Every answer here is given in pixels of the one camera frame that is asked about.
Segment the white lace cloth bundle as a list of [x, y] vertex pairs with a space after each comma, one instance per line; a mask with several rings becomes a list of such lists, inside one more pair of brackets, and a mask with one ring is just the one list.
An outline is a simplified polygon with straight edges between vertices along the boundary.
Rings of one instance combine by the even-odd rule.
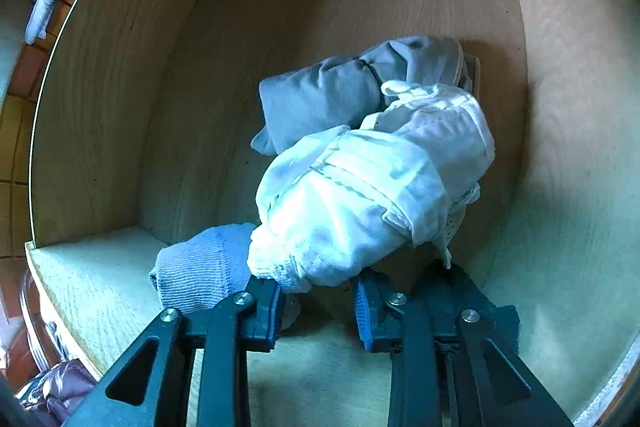
[[446, 84], [393, 80], [390, 105], [357, 129], [308, 134], [269, 165], [256, 193], [260, 225], [247, 265], [290, 294], [337, 286], [397, 249], [448, 245], [495, 141], [477, 98]]

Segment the wooden drawer box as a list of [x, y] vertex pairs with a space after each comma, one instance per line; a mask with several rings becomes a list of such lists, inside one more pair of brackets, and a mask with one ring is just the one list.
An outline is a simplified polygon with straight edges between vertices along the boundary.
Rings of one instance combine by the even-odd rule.
[[639, 0], [76, 0], [36, 108], [27, 256], [93, 375], [160, 311], [160, 248], [256, 219], [259, 81], [412, 35], [480, 59], [496, 141], [454, 260], [516, 306], [574, 423], [617, 423], [639, 379]]

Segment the grey cloth bundle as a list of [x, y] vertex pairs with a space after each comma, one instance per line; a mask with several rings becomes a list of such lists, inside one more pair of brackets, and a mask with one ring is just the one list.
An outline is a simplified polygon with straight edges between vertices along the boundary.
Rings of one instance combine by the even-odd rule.
[[276, 156], [308, 134], [381, 112], [393, 101], [381, 91], [390, 80], [431, 86], [442, 83], [474, 93], [480, 59], [451, 37], [412, 36], [386, 40], [353, 56], [332, 56], [258, 86], [265, 126], [250, 147]]

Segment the light blue knit sock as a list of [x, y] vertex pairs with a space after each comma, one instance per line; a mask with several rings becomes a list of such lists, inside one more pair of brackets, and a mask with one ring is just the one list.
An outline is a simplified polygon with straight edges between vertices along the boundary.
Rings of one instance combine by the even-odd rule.
[[292, 294], [305, 287], [293, 258], [265, 225], [221, 225], [160, 250], [149, 274], [160, 304], [183, 313], [212, 309], [250, 277], [273, 279]]

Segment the purple puffy jacket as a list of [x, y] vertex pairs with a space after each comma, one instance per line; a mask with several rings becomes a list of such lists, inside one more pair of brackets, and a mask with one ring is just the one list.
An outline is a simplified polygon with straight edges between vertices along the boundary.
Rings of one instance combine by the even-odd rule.
[[58, 363], [27, 386], [18, 404], [23, 426], [64, 426], [98, 381], [81, 361]]

